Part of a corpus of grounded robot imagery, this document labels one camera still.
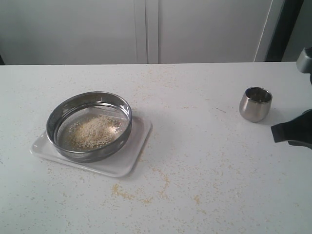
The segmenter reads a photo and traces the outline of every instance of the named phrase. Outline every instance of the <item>small metal cup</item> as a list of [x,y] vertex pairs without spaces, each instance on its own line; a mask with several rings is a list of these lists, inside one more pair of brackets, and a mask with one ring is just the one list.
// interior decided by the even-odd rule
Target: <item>small metal cup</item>
[[263,88],[252,87],[246,89],[239,105],[239,112],[250,122],[259,122],[269,113],[272,94]]

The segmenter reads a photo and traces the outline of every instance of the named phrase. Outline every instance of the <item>white countertop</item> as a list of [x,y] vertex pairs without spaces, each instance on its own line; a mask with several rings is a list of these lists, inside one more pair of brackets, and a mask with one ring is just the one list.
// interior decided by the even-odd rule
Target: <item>white countertop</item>
[[[270,126],[312,107],[295,63],[0,66],[0,233],[308,234],[312,151]],[[238,106],[271,91],[260,123]],[[132,172],[110,178],[32,156],[50,112],[108,91],[153,129]]]

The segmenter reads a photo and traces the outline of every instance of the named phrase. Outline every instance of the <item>cup rim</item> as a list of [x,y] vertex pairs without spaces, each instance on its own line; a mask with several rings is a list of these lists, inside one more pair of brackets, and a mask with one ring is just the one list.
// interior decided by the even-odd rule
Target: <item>cup rim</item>
[[[260,90],[262,90],[262,91],[265,91],[267,94],[270,95],[270,100],[268,100],[268,101],[256,101],[256,100],[251,99],[251,98],[247,95],[247,92],[248,92],[250,89],[260,89]],[[250,101],[252,101],[252,102],[255,102],[255,103],[259,103],[259,104],[269,103],[269,102],[271,102],[272,99],[273,99],[273,95],[271,94],[271,92],[268,91],[268,90],[266,90],[266,89],[264,89],[264,88],[261,88],[261,87],[250,87],[250,88],[246,89],[246,90],[245,90],[245,96],[246,96],[246,98],[247,98],[248,100],[250,100]]]

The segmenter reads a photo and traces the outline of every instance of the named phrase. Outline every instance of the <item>white tray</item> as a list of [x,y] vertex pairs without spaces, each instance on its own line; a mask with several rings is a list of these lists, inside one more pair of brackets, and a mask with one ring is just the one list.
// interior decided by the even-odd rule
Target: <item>white tray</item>
[[133,117],[132,130],[126,144],[112,156],[98,162],[77,163],[65,158],[50,143],[46,132],[34,142],[30,152],[38,157],[86,171],[111,177],[121,177],[127,175],[133,168],[151,125],[148,119]]

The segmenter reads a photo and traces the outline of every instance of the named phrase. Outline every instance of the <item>metal bowl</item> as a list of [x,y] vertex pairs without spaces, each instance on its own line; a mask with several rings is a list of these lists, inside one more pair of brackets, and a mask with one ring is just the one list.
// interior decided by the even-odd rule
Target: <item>metal bowl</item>
[[[118,120],[121,130],[115,139],[98,148],[75,148],[67,139],[70,129],[78,121],[94,116],[109,116]],[[89,92],[60,104],[49,116],[46,132],[48,139],[60,154],[81,163],[99,161],[117,152],[128,140],[131,128],[132,111],[124,99],[111,93]]]

